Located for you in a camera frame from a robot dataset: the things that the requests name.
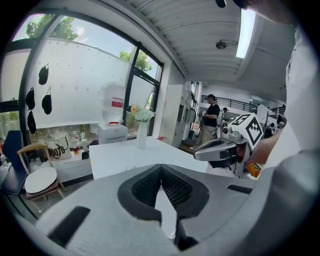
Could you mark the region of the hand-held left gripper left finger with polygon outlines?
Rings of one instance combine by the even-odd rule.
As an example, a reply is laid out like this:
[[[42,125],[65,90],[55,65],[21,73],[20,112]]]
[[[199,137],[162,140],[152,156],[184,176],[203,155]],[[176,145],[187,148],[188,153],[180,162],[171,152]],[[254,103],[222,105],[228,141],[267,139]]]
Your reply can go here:
[[[169,256],[179,253],[157,220],[140,220],[119,203],[118,189],[149,169],[138,167],[93,180],[47,210],[36,227],[48,236],[75,207],[90,210],[65,249],[78,256]]]

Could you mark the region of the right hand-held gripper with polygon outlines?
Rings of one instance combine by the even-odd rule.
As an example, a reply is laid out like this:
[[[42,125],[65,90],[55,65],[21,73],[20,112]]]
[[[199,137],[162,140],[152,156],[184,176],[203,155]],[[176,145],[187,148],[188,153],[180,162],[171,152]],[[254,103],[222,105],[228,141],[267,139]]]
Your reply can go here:
[[[242,114],[222,129],[221,137],[199,146],[193,157],[209,161],[212,168],[230,169],[234,175],[248,173],[247,161],[264,133],[254,113]]]

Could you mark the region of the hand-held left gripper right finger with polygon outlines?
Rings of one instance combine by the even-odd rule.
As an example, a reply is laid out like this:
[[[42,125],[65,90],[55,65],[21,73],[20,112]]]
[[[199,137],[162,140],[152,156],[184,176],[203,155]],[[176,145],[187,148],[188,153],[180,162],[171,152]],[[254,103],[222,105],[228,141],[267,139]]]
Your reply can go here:
[[[256,182],[163,164],[161,229],[181,250],[203,243],[240,209]]]

